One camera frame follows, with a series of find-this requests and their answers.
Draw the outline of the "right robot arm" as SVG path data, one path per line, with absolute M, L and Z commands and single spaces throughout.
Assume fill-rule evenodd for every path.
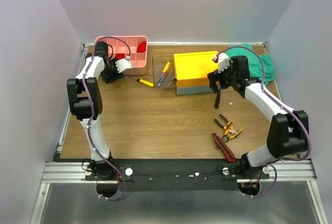
M 217 69 L 207 75 L 213 92 L 232 87 L 252 102 L 270 122 L 266 144 L 242 155 L 238 167 L 242 177 L 251 178 L 264 165 L 280 159 L 289 160 L 298 153 L 309 155 L 309 118 L 305 111 L 296 111 L 285 105 L 270 93 L 261 79 L 252 77 L 247 57 L 229 58 L 220 53 L 213 61 Z

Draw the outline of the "blue handled screwdriver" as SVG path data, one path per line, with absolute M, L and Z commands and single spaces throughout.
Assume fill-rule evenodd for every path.
M 158 82 L 157 82 L 157 87 L 160 87 L 162 85 L 162 83 L 164 82 L 165 78 L 166 78 L 167 74 L 161 74 Z

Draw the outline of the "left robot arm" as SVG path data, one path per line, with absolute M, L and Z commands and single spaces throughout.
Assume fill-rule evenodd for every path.
M 124 77 L 116 66 L 119 60 L 109 58 L 109 48 L 106 42 L 98 42 L 93 52 L 87 53 L 78 75 L 66 82 L 71 114 L 83 127 L 90 147 L 91 158 L 85 173 L 104 180 L 111 180 L 118 173 L 101 127 L 103 102 L 98 78 L 101 77 L 105 83 L 113 83 Z

